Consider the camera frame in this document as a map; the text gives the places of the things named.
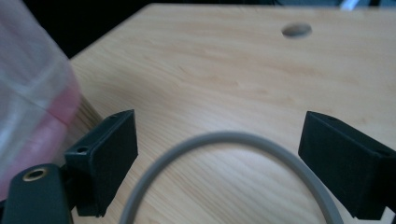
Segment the light wood surface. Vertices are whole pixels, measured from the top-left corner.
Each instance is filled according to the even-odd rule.
[[[288,39],[303,21],[312,34]],[[396,148],[396,11],[151,5],[72,60],[102,116],[136,114],[139,156],[104,218],[117,223],[139,177],[200,133],[266,137],[297,155],[304,115],[337,117]],[[360,223],[337,203],[345,223]],[[387,211],[381,223],[390,223]],[[155,181],[136,223],[323,223],[304,184],[276,160],[209,147]]]

